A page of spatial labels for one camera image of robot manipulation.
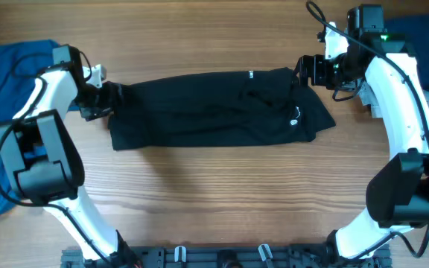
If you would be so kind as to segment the black t-shirt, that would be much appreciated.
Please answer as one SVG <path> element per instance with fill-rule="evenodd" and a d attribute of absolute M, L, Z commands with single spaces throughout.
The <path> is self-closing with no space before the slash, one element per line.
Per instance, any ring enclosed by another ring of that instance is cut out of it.
<path fill-rule="evenodd" d="M 310 142 L 336 123 L 290 68 L 106 82 L 114 150 L 241 147 Z"/>

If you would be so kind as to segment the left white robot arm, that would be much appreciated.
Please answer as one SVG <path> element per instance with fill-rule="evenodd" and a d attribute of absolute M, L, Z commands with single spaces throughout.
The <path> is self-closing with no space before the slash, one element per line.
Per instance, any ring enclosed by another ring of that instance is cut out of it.
<path fill-rule="evenodd" d="M 73 103 L 89 118 L 100 115 L 96 103 L 106 75 L 102 65 L 61 62 L 35 76 L 27 103 L 0 125 L 0 164 L 10 184 L 5 191 L 0 183 L 0 194 L 58 219 L 80 247 L 84 267 L 141 267 L 84 188 L 83 162 L 63 123 Z"/>

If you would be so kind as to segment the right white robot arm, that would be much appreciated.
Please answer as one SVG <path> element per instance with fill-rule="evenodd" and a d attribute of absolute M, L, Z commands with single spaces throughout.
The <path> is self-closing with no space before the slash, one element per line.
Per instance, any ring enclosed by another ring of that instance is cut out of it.
<path fill-rule="evenodd" d="M 365 82 L 381 110 L 390 149 L 389 161 L 367 186 L 365 209 L 333 232 L 334 259 L 368 258 L 391 240 L 423 229 L 420 247 L 411 252 L 420 258 L 429 244 L 429 107 L 415 52 L 403 35 L 387 33 L 380 23 L 344 32 L 329 22 L 318 38 L 325 52 L 299 59 L 301 79 L 334 90 Z"/>

